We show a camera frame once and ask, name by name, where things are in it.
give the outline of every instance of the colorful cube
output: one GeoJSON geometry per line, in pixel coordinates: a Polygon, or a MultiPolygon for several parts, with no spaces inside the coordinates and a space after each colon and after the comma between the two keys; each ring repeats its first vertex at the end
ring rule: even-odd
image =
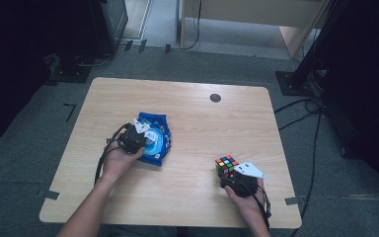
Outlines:
{"type": "Polygon", "coordinates": [[[218,177],[229,178],[235,172],[235,166],[239,163],[231,155],[216,159],[216,172],[218,177]]]}

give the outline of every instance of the blue bag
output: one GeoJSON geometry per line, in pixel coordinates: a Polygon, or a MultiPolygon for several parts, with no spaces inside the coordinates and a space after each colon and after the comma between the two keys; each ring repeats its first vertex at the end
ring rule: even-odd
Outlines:
{"type": "Polygon", "coordinates": [[[140,112],[137,120],[150,125],[150,129],[145,132],[146,145],[139,160],[161,167],[163,158],[171,148],[171,132],[166,122],[166,115],[140,112]]]}

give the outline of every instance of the finger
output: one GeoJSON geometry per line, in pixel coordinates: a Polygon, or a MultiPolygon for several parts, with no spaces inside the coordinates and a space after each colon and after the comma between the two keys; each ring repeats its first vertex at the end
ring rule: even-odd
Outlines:
{"type": "Polygon", "coordinates": [[[232,201],[236,201],[236,194],[235,194],[235,192],[232,190],[232,188],[230,188],[230,187],[228,187],[228,186],[225,186],[225,187],[224,187],[224,190],[226,191],[227,196],[228,196],[232,201]]]}
{"type": "Polygon", "coordinates": [[[133,155],[133,158],[135,160],[137,160],[138,158],[140,158],[142,155],[143,155],[143,152],[144,152],[144,147],[141,147],[134,155],[133,155]]]}
{"type": "Polygon", "coordinates": [[[258,185],[259,185],[261,188],[264,189],[264,180],[261,179],[261,178],[257,178],[257,180],[258,180],[258,185]]]}

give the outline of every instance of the table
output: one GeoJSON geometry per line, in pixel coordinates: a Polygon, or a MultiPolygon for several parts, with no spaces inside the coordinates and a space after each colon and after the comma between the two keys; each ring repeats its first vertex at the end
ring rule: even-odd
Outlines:
{"type": "MultiPolygon", "coordinates": [[[[294,57],[311,31],[323,25],[322,21],[327,14],[325,10],[330,2],[331,0],[203,0],[200,17],[280,26],[288,52],[294,57]]],[[[185,47],[185,18],[198,17],[199,3],[200,0],[182,0],[181,47],[185,47]]],[[[180,0],[177,0],[177,9],[179,6],[180,0]]]]}
{"type": "Polygon", "coordinates": [[[67,221],[94,185],[106,138],[139,112],[167,115],[172,147],[162,167],[133,164],[104,223],[245,226],[215,172],[215,159],[231,154],[267,175],[270,227],[301,225],[298,205],[285,202],[295,194],[266,88],[113,78],[92,82],[50,187],[60,196],[44,201],[41,221],[67,221]]]}

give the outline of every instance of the human hand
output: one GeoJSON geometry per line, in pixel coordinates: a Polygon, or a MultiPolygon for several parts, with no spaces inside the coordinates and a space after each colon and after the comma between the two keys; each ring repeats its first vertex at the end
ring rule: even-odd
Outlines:
{"type": "Polygon", "coordinates": [[[104,161],[102,179],[108,180],[112,185],[127,173],[131,164],[143,155],[144,147],[136,154],[129,154],[122,150],[117,142],[112,142],[107,148],[107,156],[104,161]]]}
{"type": "MultiPolygon", "coordinates": [[[[264,180],[258,179],[258,186],[264,189],[264,180]]],[[[239,197],[232,188],[226,186],[227,196],[236,204],[238,210],[255,236],[269,236],[260,207],[252,196],[239,197]]],[[[265,206],[265,198],[261,192],[255,194],[260,203],[265,206]]]]}

